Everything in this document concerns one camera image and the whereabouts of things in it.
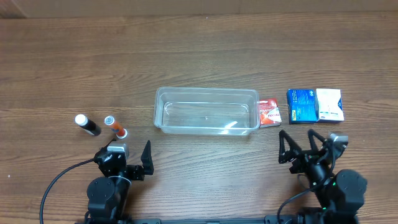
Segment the blue VapoDrops box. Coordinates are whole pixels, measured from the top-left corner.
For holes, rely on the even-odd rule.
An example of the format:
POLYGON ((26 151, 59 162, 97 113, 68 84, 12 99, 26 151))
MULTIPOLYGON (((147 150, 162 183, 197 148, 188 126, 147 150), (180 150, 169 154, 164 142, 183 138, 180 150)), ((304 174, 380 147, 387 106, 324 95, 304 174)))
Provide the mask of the blue VapoDrops box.
POLYGON ((310 89, 288 89, 287 102, 289 123, 316 123, 315 91, 310 89))

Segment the white medicine box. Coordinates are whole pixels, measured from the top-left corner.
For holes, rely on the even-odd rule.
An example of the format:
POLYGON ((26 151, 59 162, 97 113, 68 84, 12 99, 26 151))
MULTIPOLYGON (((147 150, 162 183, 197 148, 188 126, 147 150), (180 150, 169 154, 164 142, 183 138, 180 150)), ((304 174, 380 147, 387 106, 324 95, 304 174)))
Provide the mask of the white medicine box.
POLYGON ((345 120, 340 89, 317 88, 316 112, 319 122, 342 122, 345 120))

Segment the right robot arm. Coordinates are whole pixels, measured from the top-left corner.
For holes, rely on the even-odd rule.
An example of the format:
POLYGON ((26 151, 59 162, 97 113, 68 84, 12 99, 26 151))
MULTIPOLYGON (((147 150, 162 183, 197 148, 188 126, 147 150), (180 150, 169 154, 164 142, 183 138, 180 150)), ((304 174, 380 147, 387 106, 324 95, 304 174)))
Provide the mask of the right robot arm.
POLYGON ((347 145, 348 136, 330 133, 327 138, 310 129, 309 150, 303 150, 284 130, 279 132, 279 163, 290 162, 291 174, 304 175, 308 187, 288 198, 278 208, 276 223, 358 223, 357 211, 364 205, 367 180, 358 172, 343 169, 333 173, 336 160, 347 145), (313 192, 320 207, 303 207, 295 215, 280 213, 290 202, 313 192))

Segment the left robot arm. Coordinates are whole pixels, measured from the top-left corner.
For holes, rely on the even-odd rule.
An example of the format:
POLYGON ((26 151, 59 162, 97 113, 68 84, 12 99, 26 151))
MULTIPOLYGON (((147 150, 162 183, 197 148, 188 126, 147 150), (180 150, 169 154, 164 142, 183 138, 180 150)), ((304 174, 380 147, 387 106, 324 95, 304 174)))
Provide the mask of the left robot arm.
POLYGON ((141 155, 141 165, 129 165, 128 145, 115 139, 102 147, 93 162, 103 173, 87 188, 88 213, 85 223, 133 223, 124 213, 129 189, 134 181, 143 181, 154 173, 151 143, 147 141, 141 155))

